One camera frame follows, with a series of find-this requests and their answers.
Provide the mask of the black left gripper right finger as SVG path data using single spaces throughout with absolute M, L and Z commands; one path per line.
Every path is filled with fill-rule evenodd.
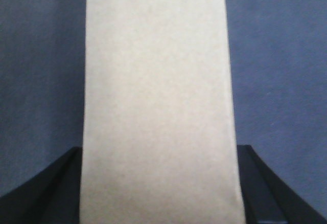
M 250 145 L 238 145 L 237 153 L 246 223 L 326 223 Z

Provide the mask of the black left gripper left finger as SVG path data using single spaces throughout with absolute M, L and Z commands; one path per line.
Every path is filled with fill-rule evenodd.
M 82 149 L 73 147 L 1 197 L 1 223 L 79 223 Z

